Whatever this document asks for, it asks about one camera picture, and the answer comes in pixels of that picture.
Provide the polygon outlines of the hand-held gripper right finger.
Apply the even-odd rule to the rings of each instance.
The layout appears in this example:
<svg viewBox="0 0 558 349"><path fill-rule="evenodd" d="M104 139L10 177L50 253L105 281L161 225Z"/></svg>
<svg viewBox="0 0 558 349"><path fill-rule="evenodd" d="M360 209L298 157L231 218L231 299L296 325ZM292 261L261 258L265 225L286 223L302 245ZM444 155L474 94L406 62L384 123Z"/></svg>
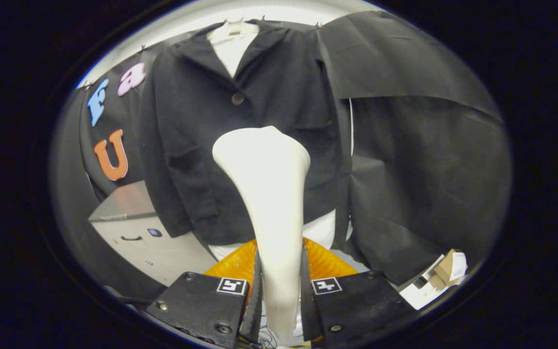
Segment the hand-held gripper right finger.
<svg viewBox="0 0 558 349"><path fill-rule="evenodd" d="M367 346L416 318L381 272L358 272L307 238L301 274L303 335L313 348Z"/></svg>

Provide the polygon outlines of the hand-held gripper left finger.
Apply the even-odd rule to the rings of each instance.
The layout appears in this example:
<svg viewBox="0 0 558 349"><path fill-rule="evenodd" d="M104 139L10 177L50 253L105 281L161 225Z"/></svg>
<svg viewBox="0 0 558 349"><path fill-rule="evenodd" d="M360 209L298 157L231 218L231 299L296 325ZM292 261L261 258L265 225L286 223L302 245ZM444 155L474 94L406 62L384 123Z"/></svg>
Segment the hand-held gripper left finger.
<svg viewBox="0 0 558 349"><path fill-rule="evenodd" d="M256 241L245 243L206 272L184 272L145 314L180 336L224 349L258 348L262 278Z"/></svg>

